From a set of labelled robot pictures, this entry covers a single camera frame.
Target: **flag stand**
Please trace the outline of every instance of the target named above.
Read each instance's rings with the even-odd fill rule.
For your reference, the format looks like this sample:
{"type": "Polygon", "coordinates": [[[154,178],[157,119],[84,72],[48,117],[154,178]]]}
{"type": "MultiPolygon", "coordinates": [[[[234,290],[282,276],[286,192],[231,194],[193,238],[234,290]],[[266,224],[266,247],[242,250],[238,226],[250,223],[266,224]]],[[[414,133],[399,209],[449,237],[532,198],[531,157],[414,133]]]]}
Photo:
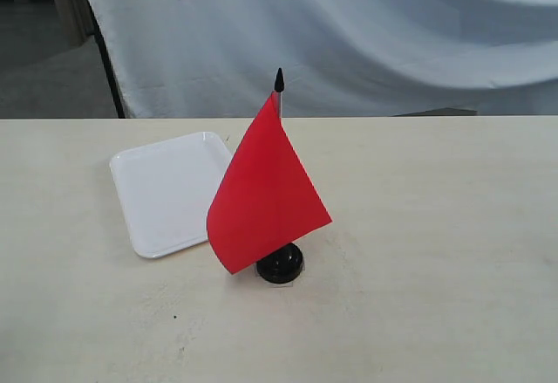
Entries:
{"type": "MultiPolygon", "coordinates": [[[[277,113],[281,117],[281,93],[285,89],[281,68],[277,71],[274,89],[277,93],[277,113]]],[[[303,253],[296,245],[288,243],[255,263],[255,269],[260,277],[270,283],[286,284],[300,275],[303,265],[303,253]]]]}

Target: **white tray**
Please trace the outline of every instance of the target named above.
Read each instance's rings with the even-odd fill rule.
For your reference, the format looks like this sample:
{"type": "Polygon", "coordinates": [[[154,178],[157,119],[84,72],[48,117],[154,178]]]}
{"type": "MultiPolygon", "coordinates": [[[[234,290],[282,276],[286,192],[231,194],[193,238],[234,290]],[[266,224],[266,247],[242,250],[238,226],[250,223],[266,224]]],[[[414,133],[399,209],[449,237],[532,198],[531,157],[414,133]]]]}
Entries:
{"type": "Polygon", "coordinates": [[[207,241],[208,209],[230,160],[221,138],[209,132],[125,150],[111,159],[138,255],[156,258],[207,241]]]}

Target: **white cloth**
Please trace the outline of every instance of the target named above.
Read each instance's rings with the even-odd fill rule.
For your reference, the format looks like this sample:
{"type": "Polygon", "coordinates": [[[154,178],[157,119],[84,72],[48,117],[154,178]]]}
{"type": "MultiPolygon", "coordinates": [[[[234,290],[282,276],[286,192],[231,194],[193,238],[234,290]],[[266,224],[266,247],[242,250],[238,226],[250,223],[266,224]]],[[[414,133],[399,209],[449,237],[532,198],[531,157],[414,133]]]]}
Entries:
{"type": "Polygon", "coordinates": [[[558,113],[558,0],[90,0],[136,117],[558,113]]]}

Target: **gray floor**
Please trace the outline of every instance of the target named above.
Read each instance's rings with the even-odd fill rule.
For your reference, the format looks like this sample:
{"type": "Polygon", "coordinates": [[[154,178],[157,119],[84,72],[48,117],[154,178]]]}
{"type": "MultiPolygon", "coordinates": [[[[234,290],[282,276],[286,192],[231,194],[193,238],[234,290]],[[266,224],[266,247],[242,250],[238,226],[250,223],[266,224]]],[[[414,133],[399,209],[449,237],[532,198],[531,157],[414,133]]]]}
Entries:
{"type": "Polygon", "coordinates": [[[0,2],[0,119],[113,117],[95,42],[71,48],[53,3],[0,2]]]}

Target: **black finial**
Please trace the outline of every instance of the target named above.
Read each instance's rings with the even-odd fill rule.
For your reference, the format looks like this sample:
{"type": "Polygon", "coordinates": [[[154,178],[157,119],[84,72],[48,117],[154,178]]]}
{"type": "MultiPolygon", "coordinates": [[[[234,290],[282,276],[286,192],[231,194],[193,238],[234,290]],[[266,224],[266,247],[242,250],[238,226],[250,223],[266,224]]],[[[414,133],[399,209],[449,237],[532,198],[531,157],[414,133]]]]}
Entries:
{"type": "Polygon", "coordinates": [[[282,78],[281,68],[279,68],[279,70],[277,71],[276,86],[274,89],[276,90],[276,92],[283,92],[285,90],[285,81],[282,78]]]}

